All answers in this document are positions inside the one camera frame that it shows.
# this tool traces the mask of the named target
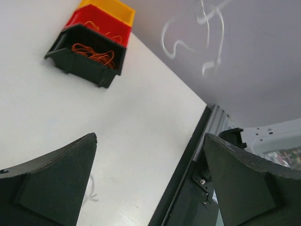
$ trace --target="black panel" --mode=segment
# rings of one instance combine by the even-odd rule
[[[191,179],[196,166],[195,162],[190,164],[181,191],[166,221],[166,226],[216,225],[218,204],[214,201],[206,202],[204,190]]]
[[[171,177],[166,190],[156,208],[156,211],[154,212],[149,226],[160,226],[164,223],[164,219],[166,218],[166,215],[168,214],[169,207],[171,206],[172,200],[174,196],[176,195],[176,191],[180,186],[180,182],[183,178],[183,175],[186,171],[186,169],[189,167],[191,158],[194,154],[194,151],[197,148],[197,145],[199,143],[199,140],[203,134],[203,131],[205,130],[205,127],[207,125],[208,119],[210,117],[211,110],[210,108],[206,107],[204,110],[202,117],[200,121],[198,122],[198,125],[183,153],[183,156],[181,157],[177,168],[174,171],[173,176]]]

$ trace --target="stacked storage bins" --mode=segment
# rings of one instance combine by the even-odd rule
[[[83,0],[45,58],[108,88],[121,74],[135,11],[118,0]]]

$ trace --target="black edge strip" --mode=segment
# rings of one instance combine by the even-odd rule
[[[169,209],[169,206],[173,200],[173,197],[175,196],[175,193],[180,185],[181,179],[187,167],[189,166],[189,163],[192,159],[192,155],[195,149],[197,148],[198,142],[206,128],[211,111],[212,110],[209,107],[205,108],[201,119],[199,120],[198,125],[196,126],[196,129],[194,130],[192,137],[189,143],[187,144],[187,147],[174,171],[174,174],[171,177],[166,187],[166,190],[164,191],[162,198],[150,220],[149,226],[162,225],[167,211]]]

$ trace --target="black storage bin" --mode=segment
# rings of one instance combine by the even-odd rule
[[[81,43],[93,48],[96,53],[114,51],[114,68],[103,65],[72,51],[73,44]],[[45,55],[52,58],[55,66],[65,73],[72,73],[91,81],[99,87],[108,88],[115,75],[121,74],[126,48],[111,41],[110,39],[77,24],[63,30],[51,49]]]

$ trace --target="cable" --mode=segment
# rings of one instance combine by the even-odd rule
[[[214,61],[210,61],[210,62],[205,62],[203,64],[203,67],[202,67],[202,75],[203,76],[205,75],[205,70],[207,70],[209,68],[213,68],[213,67],[214,67],[213,74],[215,74],[217,67],[222,62],[222,60],[221,60],[221,54],[222,54],[222,45],[223,45],[223,41],[224,41],[224,30],[225,30],[225,28],[224,28],[224,19],[222,17],[222,13],[221,13],[221,11],[220,11],[219,8],[217,8],[217,7],[213,6],[213,5],[210,5],[210,8],[212,8],[214,10],[214,13],[216,13],[218,15],[218,17],[220,18],[220,20],[221,20],[222,35],[221,35],[221,42],[220,42],[220,46],[219,46],[219,50],[218,50],[218,53],[217,53],[216,60],[215,60],[215,62]]]
[[[89,46],[85,46],[81,43],[75,43],[72,45],[72,52],[81,54],[87,57],[88,59],[97,61],[103,65],[108,66],[111,69],[115,68],[115,63],[113,61],[115,54],[113,50],[110,50],[106,53],[96,53]]]
[[[93,178],[92,174],[90,174],[89,179],[91,179],[92,188],[91,188],[90,194],[87,194],[87,191],[85,192],[84,200],[83,200],[83,203],[81,205],[82,207],[86,204],[86,202],[88,200],[93,201],[93,202],[98,202],[98,199],[95,198],[97,196],[97,194],[93,194],[94,193],[94,189],[95,189],[95,185],[94,185],[95,182],[94,182],[94,178]]]
[[[214,73],[216,72],[217,67],[221,64],[221,53],[222,53],[222,45],[223,45],[223,40],[224,40],[224,20],[222,17],[222,13],[221,13],[221,9],[223,7],[225,7],[226,5],[228,5],[231,1],[233,0],[225,0],[223,2],[221,2],[218,6],[213,6],[210,5],[211,8],[211,12],[209,14],[205,13],[205,8],[204,8],[204,3],[203,0],[200,0],[201,3],[201,9],[202,9],[202,13],[203,13],[203,17],[198,17],[197,15],[197,23],[199,25],[203,25],[206,24],[207,25],[207,42],[206,42],[206,49],[209,47],[209,40],[210,40],[210,26],[209,26],[209,20],[212,19],[214,17],[214,15],[217,15],[220,18],[221,21],[221,30],[222,30],[222,35],[221,35],[221,42],[220,42],[220,46],[219,46],[219,50],[217,53],[217,58],[215,61],[210,61],[210,62],[205,62],[202,66],[202,75],[205,75],[205,70],[209,69],[209,68],[213,68],[214,67]],[[176,47],[178,44],[181,44],[182,46],[184,46],[187,50],[189,50],[190,52],[195,52],[194,49],[188,47],[182,40],[177,40],[174,43],[173,46],[173,52],[170,53],[168,52],[168,50],[165,48],[164,45],[164,37],[166,34],[166,31],[169,27],[169,25],[174,22],[176,20],[176,17],[171,18],[169,21],[167,21],[163,27],[162,30],[162,35],[161,35],[161,46],[165,52],[165,54],[170,58],[170,59],[174,59],[175,55],[176,55]]]

